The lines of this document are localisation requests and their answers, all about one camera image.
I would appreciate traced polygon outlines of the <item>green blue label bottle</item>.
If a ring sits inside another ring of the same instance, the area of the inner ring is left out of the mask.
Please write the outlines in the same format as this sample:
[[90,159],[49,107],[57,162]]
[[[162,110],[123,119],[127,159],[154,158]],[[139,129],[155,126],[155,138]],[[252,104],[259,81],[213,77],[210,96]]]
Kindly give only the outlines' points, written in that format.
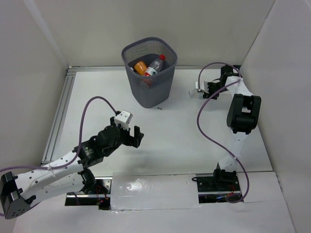
[[203,93],[199,91],[198,89],[189,91],[189,96],[190,98],[193,98],[193,99],[199,99],[199,100],[203,99]]

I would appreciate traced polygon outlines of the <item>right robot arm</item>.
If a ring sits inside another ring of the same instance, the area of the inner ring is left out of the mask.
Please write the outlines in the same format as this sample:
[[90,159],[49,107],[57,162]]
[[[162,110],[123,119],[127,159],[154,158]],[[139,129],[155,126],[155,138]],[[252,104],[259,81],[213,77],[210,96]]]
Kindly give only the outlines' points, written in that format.
[[225,91],[228,91],[232,96],[226,118],[227,127],[231,130],[234,139],[231,149],[213,140],[202,131],[199,118],[203,107],[200,108],[196,120],[200,133],[227,152],[227,156],[217,163],[212,178],[213,187],[217,190],[224,190],[228,185],[235,183],[237,165],[240,165],[242,170],[245,171],[239,156],[244,141],[258,124],[261,97],[253,95],[248,90],[237,66],[223,62],[220,64],[223,65],[220,71],[220,78],[210,82],[202,81],[201,75],[203,72],[200,71],[195,90],[199,94],[199,98],[206,100],[204,105],[207,105],[210,100],[216,100]]

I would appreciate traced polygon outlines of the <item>small orange plastic bottle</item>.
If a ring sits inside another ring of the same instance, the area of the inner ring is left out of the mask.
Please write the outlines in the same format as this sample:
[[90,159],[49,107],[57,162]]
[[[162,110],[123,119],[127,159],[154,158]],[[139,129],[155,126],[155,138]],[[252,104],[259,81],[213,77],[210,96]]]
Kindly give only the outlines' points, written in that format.
[[147,70],[147,66],[143,61],[139,61],[134,65],[134,70],[139,74],[139,75],[144,75],[146,70]]

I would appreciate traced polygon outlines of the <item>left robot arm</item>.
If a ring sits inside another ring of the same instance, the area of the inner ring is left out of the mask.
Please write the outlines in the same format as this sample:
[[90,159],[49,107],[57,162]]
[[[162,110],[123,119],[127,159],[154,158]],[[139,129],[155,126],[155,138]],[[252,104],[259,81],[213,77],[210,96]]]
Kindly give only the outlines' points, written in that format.
[[96,179],[89,169],[101,163],[121,145],[138,148],[144,137],[138,126],[134,135],[113,120],[97,135],[82,142],[65,156],[38,169],[15,175],[9,171],[0,179],[1,216],[14,219],[55,196],[92,193]]

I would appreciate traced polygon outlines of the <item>red label plastic bottle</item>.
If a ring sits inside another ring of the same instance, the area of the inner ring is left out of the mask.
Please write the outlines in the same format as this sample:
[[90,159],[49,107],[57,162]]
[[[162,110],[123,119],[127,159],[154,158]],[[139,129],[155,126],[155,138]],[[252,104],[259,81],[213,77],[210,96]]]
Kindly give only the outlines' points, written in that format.
[[163,54],[159,55],[146,69],[144,76],[152,76],[159,73],[162,70],[165,61],[165,56]]

